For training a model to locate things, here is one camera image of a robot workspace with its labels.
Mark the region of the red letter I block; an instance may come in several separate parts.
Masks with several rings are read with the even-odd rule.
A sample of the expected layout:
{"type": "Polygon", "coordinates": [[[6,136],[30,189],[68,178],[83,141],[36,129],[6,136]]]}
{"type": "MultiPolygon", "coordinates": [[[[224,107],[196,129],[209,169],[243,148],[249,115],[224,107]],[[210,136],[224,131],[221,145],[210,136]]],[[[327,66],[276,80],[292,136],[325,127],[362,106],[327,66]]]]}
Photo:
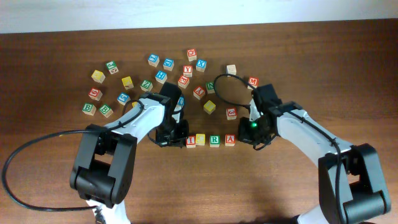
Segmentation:
{"type": "Polygon", "coordinates": [[[196,147],[196,136],[188,136],[186,138],[186,143],[185,143],[187,148],[193,148],[196,147]]]}

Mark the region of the yellow letter C block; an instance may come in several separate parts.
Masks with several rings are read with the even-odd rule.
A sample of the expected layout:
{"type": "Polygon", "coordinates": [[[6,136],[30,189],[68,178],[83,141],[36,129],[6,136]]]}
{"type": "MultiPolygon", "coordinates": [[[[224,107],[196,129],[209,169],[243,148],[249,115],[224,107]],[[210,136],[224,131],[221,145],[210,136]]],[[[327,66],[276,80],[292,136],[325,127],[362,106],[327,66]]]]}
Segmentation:
{"type": "Polygon", "coordinates": [[[196,134],[196,145],[197,146],[204,146],[206,141],[206,135],[205,134],[196,134]]]}

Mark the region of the red letter A block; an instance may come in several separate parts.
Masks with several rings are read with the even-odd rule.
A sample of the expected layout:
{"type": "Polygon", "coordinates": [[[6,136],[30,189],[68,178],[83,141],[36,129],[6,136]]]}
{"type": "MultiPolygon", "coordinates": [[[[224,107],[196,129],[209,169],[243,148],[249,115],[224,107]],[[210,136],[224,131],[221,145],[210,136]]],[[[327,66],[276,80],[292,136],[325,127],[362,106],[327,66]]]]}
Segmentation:
{"type": "Polygon", "coordinates": [[[225,146],[233,147],[236,144],[236,136],[234,134],[226,134],[224,138],[225,146]]]}

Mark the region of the blue letter T block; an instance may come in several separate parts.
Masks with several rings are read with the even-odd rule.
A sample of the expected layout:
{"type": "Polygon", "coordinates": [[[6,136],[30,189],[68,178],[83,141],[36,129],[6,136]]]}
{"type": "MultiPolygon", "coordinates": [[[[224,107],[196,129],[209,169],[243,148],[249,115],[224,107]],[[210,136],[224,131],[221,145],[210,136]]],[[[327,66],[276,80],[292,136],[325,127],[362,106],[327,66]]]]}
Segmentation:
{"type": "Polygon", "coordinates": [[[184,98],[183,96],[181,96],[181,97],[178,99],[177,104],[178,104],[179,106],[181,106],[181,107],[184,107],[184,105],[185,105],[185,98],[184,98]]]}

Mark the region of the green letter R block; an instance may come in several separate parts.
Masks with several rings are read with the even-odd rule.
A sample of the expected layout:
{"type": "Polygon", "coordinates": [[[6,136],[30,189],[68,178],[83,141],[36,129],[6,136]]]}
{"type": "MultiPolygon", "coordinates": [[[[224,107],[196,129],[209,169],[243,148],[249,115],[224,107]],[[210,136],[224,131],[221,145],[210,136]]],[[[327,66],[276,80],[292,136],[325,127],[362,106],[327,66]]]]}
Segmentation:
{"type": "Polygon", "coordinates": [[[219,147],[220,146],[220,136],[219,135],[211,135],[210,136],[210,147],[219,147]]]}

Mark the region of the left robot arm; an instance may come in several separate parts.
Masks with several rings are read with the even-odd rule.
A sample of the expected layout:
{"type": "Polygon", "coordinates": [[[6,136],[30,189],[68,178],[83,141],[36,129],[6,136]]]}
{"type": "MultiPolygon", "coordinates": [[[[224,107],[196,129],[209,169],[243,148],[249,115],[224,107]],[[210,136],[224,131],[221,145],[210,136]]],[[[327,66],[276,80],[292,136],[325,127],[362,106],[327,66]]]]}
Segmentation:
{"type": "Polygon", "coordinates": [[[160,147],[184,147],[188,123],[177,109],[181,89],[164,83],[159,93],[142,94],[137,105],[105,126],[86,127],[70,186],[91,206],[96,223],[129,223],[124,199],[131,186],[136,147],[152,130],[160,147]]]}

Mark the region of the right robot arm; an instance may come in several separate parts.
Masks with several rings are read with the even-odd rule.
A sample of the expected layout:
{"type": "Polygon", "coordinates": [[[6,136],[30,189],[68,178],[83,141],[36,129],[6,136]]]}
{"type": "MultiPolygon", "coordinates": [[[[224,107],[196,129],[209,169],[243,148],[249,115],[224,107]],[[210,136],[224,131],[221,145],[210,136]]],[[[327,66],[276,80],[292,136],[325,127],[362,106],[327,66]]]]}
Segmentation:
{"type": "Polygon", "coordinates": [[[294,223],[362,223],[391,211],[374,147],[335,136],[297,103],[283,103],[271,84],[251,94],[249,117],[239,121],[238,141],[260,151],[280,137],[299,148],[318,169],[319,204],[294,217],[294,223]]]}

